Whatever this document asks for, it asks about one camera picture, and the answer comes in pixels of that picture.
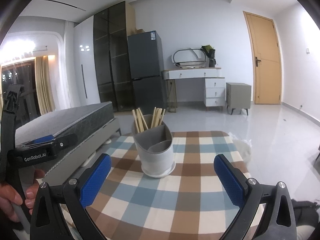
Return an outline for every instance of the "finger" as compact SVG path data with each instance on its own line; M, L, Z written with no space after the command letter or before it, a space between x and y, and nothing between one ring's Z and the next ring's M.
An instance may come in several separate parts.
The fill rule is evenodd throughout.
M11 221L13 222L20 221L9 200L0 197L0 209Z
M42 179L45 176L45 172L40 169L35 169L35 179Z
M9 184L0 184L0 197L7 199L17 205L22 205L23 201L18 192Z
M27 208L33 208L33 205L35 204L35 198L33 199L26 199L25 203L26 203L26 207Z
M38 188L39 188L39 183L38 181L34 180L33 184L26 190L26 197L28 199L36 198Z

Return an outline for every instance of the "white drawer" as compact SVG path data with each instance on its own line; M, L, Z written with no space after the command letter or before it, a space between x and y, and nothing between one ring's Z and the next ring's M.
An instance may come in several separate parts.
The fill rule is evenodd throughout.
M172 69L164 70L164 79L183 79L183 78L206 78L220 77L220 68L190 68L190 69Z
M225 78L206 78L205 87L206 88L225 88L226 80Z
M205 106L224 106L225 99L224 98L205 98L204 104Z
M225 88L206 88L205 89L205 98L225 98L226 89Z

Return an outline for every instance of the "plaid tablecloth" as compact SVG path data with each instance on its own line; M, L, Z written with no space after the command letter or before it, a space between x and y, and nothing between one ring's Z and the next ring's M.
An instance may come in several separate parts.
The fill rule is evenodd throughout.
M121 136L107 150L111 171L87 211L112 240L218 240L239 208L218 179L213 159L225 157L247 177L231 138L221 131L174 132L174 171L161 179L146 176L132 136ZM248 234L259 223L259 208Z

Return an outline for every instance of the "silver bolt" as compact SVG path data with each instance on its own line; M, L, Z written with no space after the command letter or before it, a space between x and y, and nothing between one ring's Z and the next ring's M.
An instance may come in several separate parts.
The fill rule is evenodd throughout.
M257 181L256 181L254 178L248 179L248 182L249 182L251 185L256 185L256 184L257 184Z
M46 182L41 183L40 188L45 188L47 186Z
M279 186L281 187L281 188L285 188L285 183L284 182L279 182Z
M69 184L70 185L74 185L74 184L76 184L77 183L77 179L71 179L71 180L69 180Z

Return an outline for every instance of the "refrigerator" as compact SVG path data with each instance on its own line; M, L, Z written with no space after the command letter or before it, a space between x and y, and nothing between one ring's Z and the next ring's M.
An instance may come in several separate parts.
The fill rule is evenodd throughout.
M128 36L128 51L136 107L153 114L154 107L167 107L161 38L156 31Z

